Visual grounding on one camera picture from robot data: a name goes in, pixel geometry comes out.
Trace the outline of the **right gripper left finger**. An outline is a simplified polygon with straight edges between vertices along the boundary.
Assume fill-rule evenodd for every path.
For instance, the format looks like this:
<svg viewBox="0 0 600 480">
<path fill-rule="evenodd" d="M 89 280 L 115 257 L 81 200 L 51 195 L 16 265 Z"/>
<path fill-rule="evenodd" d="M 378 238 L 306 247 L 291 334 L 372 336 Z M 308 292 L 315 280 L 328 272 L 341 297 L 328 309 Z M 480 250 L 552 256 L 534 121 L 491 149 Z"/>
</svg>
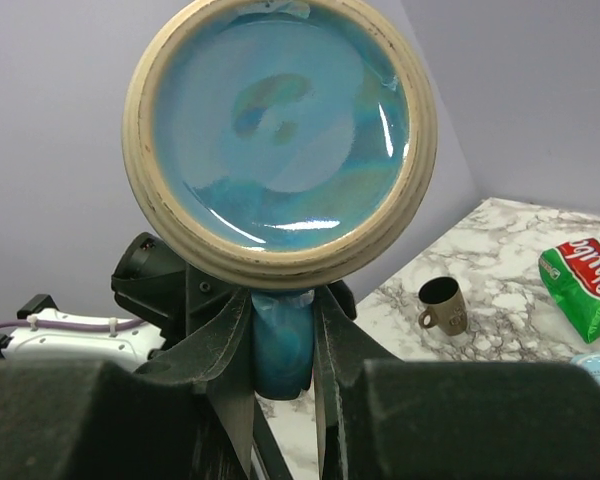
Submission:
<svg viewBox="0 0 600 480">
<path fill-rule="evenodd" d="M 160 446 L 172 454 L 167 479 L 288 479 L 291 472 L 255 398 L 252 302 L 233 293 L 217 315 L 135 375 L 173 399 Z"/>
</svg>

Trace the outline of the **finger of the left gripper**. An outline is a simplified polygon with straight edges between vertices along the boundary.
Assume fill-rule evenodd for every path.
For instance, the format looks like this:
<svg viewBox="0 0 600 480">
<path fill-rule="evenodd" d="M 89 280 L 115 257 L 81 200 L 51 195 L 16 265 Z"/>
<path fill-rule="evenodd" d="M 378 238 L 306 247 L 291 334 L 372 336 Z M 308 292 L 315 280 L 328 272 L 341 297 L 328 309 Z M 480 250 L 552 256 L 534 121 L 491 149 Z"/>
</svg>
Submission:
<svg viewBox="0 0 600 480">
<path fill-rule="evenodd" d="M 339 280 L 331 283 L 327 286 L 335 302 L 338 304 L 341 313 L 336 314 L 335 312 L 327 312 L 324 314 L 325 323 L 328 324 L 334 318 L 347 317 L 350 321 L 354 322 L 357 319 L 356 302 L 354 295 L 349 286 L 343 281 Z"/>
</svg>

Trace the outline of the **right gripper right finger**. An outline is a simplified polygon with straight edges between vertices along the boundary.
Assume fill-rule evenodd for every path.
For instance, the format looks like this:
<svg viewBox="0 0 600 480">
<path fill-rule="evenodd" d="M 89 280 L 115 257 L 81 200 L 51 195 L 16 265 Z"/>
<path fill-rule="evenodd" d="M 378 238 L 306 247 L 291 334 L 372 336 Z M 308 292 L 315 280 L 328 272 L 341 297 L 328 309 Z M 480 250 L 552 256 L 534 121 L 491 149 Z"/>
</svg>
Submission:
<svg viewBox="0 0 600 480">
<path fill-rule="evenodd" d="M 314 304 L 314 388 L 320 477 L 403 479 L 404 363 L 345 314 L 330 289 Z"/>
</svg>

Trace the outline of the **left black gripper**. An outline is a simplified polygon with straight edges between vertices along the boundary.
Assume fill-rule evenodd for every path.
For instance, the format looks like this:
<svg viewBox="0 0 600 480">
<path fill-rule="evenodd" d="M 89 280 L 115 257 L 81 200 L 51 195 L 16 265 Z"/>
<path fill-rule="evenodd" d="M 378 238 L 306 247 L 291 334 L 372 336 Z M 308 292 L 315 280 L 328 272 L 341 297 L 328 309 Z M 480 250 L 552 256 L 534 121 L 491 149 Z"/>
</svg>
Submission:
<svg viewBox="0 0 600 480">
<path fill-rule="evenodd" d="M 111 275 L 114 301 L 160 330 L 169 349 L 215 317 L 230 299 L 230 285 L 197 268 L 161 239 L 140 233 Z"/>
</svg>

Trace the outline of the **brown mug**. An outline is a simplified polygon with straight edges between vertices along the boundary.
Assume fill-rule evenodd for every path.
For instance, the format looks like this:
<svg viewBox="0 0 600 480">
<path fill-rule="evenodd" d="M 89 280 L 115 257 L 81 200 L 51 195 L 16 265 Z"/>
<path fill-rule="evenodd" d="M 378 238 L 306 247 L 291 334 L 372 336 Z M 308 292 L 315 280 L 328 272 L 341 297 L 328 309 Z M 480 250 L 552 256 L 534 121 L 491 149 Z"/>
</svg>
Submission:
<svg viewBox="0 0 600 480">
<path fill-rule="evenodd" d="M 418 317 L 421 328 L 439 328 L 447 336 L 457 336 L 468 328 L 465 300 L 458 282 L 441 276 L 426 282 L 418 292 L 423 311 Z"/>
</svg>

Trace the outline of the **blue glazed mug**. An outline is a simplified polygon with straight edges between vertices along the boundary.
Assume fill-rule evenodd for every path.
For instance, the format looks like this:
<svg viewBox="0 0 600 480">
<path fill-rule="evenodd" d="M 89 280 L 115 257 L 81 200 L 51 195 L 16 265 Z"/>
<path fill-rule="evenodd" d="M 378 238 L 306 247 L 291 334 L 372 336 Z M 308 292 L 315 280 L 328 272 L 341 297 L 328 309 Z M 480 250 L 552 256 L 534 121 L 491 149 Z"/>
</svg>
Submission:
<svg viewBox="0 0 600 480">
<path fill-rule="evenodd" d="M 142 54 L 122 155 L 156 233 L 245 287 L 253 381 L 290 400 L 313 374 L 315 290 L 412 221 L 436 158 L 417 53 L 364 1 L 195 1 Z"/>
</svg>

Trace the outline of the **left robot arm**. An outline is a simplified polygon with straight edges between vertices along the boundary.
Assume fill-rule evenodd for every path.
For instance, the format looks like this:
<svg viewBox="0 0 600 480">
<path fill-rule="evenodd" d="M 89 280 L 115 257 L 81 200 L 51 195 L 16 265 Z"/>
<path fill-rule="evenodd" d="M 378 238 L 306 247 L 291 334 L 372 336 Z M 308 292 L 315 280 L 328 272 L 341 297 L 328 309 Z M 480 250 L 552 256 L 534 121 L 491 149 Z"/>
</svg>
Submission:
<svg viewBox="0 0 600 480">
<path fill-rule="evenodd" d="M 0 324 L 0 359 L 108 359 L 133 371 L 204 326 L 236 290 L 147 232 L 122 255 L 111 289 L 131 318 L 71 315 L 38 294 Z M 252 293 L 257 372 L 311 371 L 316 298 L 316 290 Z"/>
</svg>

